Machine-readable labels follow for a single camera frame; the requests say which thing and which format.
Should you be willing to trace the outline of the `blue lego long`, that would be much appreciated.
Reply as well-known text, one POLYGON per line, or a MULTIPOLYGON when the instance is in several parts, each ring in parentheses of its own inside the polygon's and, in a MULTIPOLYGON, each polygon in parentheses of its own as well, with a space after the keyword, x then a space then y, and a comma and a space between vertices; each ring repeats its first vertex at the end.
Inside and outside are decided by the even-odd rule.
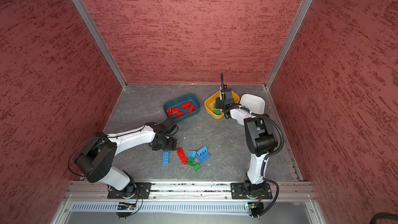
POLYGON ((170 153, 168 151, 163 152, 163 154, 162 154, 162 163, 163 164, 169 163, 169 155, 170 155, 170 153))

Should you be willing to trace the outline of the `red long lego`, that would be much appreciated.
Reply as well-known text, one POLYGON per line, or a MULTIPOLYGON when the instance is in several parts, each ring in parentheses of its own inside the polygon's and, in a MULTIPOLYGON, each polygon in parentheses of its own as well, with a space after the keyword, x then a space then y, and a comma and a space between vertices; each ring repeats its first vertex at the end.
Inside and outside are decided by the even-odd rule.
POLYGON ((178 154, 180 160, 183 160, 186 158, 185 154, 183 152, 183 149, 181 147, 177 148, 176 151, 177 151, 177 154, 178 154))
POLYGON ((178 114, 179 113, 179 108, 173 107, 172 108, 172 114, 178 114))

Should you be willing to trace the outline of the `small red lego bottom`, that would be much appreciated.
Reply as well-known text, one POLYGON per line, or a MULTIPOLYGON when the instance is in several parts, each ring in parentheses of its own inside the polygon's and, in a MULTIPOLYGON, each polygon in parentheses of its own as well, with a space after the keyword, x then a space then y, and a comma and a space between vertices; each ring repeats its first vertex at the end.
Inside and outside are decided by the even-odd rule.
POLYGON ((181 161, 181 163, 182 163, 183 165, 187 165, 187 162, 188 162, 188 159, 187 159, 187 158, 184 158, 184 159, 182 159, 182 161, 181 161))

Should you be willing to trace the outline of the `small red lego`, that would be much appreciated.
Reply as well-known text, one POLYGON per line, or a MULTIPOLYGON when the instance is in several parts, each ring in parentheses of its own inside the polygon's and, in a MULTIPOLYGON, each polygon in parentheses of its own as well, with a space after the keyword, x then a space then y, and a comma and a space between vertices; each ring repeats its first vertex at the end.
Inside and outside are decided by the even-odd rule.
POLYGON ((192 113, 194 110, 195 110, 195 106, 191 105, 190 108, 189 108, 188 113, 192 113))
POLYGON ((181 161, 181 163, 182 163, 183 165, 187 165, 187 162, 188 162, 188 159, 187 159, 187 158, 184 158, 184 159, 182 159, 182 161, 181 161))

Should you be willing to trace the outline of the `light blue sloped lego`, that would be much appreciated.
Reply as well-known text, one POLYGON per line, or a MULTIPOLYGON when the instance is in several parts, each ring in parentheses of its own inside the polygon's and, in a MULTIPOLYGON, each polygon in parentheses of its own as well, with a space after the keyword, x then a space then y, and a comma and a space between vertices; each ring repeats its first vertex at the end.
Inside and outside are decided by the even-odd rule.
POLYGON ((195 150, 191 150, 188 152, 188 158, 196 158, 197 152, 195 150))

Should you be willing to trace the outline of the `green hollow lego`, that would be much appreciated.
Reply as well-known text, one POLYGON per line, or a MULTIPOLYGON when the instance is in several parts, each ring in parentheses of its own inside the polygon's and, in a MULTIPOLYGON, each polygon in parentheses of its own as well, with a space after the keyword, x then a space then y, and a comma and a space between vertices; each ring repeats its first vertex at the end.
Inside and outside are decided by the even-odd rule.
POLYGON ((189 157, 187 160, 187 165, 192 167, 194 165, 194 163, 195 163, 195 159, 192 157, 189 157))

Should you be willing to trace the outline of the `green lego bottom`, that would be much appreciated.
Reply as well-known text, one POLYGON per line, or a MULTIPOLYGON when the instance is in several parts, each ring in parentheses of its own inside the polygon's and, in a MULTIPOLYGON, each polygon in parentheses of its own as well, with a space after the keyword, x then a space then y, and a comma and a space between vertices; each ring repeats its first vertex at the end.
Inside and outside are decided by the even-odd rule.
POLYGON ((201 167, 200 167, 199 164, 195 164, 195 165, 193 166, 193 168, 194 168, 195 171, 197 171, 197 170, 199 170, 201 167))

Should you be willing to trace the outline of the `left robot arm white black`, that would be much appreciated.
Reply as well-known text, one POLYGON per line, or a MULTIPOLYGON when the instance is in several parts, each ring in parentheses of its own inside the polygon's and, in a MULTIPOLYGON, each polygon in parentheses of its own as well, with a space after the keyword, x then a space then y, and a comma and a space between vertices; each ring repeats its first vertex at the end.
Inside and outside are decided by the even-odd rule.
POLYGON ((76 149, 74 164, 88 182, 104 183, 123 198, 131 198, 137 193, 135 180, 127 172, 113 166, 114 158, 143 144, 148 144, 153 151, 176 150, 174 135, 178 130, 175 121, 167 118, 161 124, 147 122, 142 127, 121 133, 98 132, 76 149))

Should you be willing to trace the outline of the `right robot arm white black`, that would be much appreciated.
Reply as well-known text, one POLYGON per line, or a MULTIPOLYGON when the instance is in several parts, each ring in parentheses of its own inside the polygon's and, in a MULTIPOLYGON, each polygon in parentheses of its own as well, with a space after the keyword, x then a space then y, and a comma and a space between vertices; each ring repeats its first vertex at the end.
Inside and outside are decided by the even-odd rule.
POLYGON ((236 103, 232 90, 222 85, 215 107, 221 110, 227 119, 234 119, 244 127, 246 144, 251 153, 244 192, 254 195, 266 189, 264 171, 268 156, 272 154, 278 142, 275 139, 273 122, 264 113, 265 100, 256 95, 244 94, 242 101, 236 103))

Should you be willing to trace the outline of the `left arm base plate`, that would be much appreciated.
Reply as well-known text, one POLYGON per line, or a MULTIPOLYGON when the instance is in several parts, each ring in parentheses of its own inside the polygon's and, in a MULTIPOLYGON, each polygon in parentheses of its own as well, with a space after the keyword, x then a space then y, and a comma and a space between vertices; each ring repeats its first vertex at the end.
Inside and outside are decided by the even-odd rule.
POLYGON ((151 192, 152 183, 129 183, 122 191, 116 190, 114 187, 108 187, 108 199, 148 199, 151 192))

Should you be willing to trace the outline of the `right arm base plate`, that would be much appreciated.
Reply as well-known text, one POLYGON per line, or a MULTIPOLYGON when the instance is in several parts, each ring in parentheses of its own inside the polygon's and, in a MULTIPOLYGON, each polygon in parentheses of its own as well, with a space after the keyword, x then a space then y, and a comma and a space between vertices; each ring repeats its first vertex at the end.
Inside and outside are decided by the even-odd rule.
POLYGON ((273 198, 271 187, 266 182, 253 185, 250 181, 247 180, 243 183, 231 183, 230 186, 232 199, 234 200, 259 200, 260 198, 263 200, 270 200, 273 198))

